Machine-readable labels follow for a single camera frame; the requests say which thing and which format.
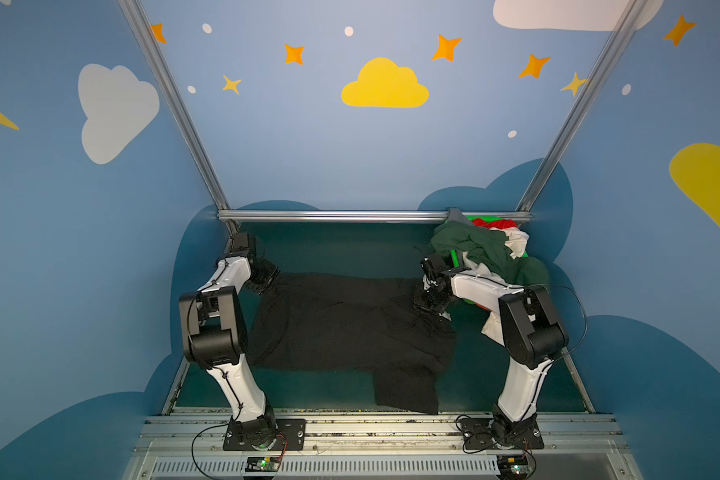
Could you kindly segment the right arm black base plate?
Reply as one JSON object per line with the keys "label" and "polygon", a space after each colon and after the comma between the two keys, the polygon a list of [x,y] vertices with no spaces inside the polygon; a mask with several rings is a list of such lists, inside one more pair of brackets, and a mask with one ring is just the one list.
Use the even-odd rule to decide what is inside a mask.
{"label": "right arm black base plate", "polygon": [[497,449],[544,448],[536,415],[520,422],[510,422],[503,417],[459,415],[455,420],[455,426],[462,436],[462,448],[469,454]]}

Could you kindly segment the black t shirt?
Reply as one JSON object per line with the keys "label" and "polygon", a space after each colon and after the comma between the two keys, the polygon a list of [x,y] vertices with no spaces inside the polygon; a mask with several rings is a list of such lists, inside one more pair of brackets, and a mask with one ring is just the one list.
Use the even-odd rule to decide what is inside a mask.
{"label": "black t shirt", "polygon": [[434,415],[438,377],[457,335],[414,305],[420,281],[281,273],[261,296],[249,334],[252,366],[371,374],[377,404]]}

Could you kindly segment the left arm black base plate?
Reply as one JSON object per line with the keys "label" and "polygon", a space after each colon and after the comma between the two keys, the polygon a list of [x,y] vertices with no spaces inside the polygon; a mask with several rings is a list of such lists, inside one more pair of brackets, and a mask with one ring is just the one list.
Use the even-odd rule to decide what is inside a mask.
{"label": "left arm black base plate", "polygon": [[231,422],[224,435],[224,451],[301,451],[307,422],[302,418]]}

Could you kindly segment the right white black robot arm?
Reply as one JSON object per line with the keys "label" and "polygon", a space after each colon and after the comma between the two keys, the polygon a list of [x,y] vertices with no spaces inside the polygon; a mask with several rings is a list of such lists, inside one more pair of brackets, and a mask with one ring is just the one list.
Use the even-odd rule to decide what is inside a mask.
{"label": "right white black robot arm", "polygon": [[501,395],[494,404],[491,438],[482,446],[477,433],[468,450],[542,449],[537,402],[544,380],[565,353],[569,336],[543,285],[521,286],[463,267],[426,273],[414,304],[443,314],[454,299],[489,311],[483,334],[504,347],[510,360]]}

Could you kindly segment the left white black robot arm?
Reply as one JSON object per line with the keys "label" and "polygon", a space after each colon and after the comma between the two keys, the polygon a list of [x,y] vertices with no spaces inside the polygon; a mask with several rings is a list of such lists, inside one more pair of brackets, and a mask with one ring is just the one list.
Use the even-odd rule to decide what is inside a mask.
{"label": "left white black robot arm", "polygon": [[246,358],[248,330],[239,296],[253,273],[248,251],[230,254],[204,285],[180,296],[178,309],[185,358],[217,382],[232,408],[226,447],[263,451],[277,442],[278,428]]}

